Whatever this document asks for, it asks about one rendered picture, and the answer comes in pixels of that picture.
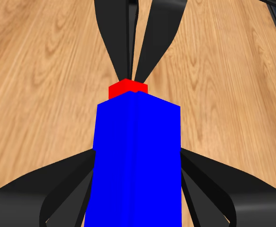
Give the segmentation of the blue hollow socket block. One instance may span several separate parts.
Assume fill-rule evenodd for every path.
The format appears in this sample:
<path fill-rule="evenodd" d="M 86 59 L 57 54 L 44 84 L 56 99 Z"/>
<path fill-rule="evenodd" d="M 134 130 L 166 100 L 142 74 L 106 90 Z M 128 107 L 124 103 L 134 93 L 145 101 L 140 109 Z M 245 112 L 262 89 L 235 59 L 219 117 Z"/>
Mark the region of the blue hollow socket block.
<path fill-rule="evenodd" d="M 97 106 L 84 227 L 182 227 L 180 107 L 143 92 Z"/>

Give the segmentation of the thin red peg bar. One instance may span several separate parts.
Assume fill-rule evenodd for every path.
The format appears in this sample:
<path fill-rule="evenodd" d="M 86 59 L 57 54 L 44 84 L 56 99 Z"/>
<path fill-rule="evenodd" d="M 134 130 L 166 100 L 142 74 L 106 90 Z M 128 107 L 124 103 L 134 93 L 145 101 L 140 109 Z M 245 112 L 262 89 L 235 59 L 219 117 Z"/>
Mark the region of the thin red peg bar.
<path fill-rule="evenodd" d="M 130 79 L 123 79 L 108 88 L 108 99 L 112 99 L 119 95 L 122 95 L 128 91 L 132 92 L 144 92 L 148 93 L 148 85 L 144 83 L 140 83 L 137 81 L 133 81 Z"/>

